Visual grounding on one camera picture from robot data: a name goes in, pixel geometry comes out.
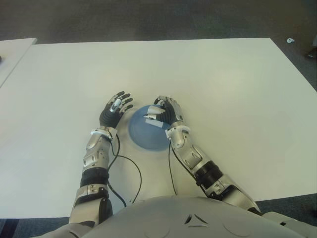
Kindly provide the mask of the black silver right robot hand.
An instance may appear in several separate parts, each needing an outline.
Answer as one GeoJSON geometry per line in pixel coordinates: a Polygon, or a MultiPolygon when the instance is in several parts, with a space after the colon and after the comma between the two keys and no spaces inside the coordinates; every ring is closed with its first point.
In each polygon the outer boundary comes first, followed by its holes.
{"type": "Polygon", "coordinates": [[[148,111],[143,118],[156,120],[172,125],[175,122],[184,122],[180,105],[172,97],[158,96],[154,104],[148,107],[148,111]]]}

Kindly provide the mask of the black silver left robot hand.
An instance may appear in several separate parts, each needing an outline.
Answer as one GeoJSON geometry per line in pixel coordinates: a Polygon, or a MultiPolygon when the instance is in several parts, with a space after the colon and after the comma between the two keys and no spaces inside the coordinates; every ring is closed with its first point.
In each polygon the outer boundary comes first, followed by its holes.
{"type": "Polygon", "coordinates": [[[121,91],[115,94],[107,103],[99,117],[100,126],[116,128],[122,116],[133,105],[130,93],[121,91]]]}

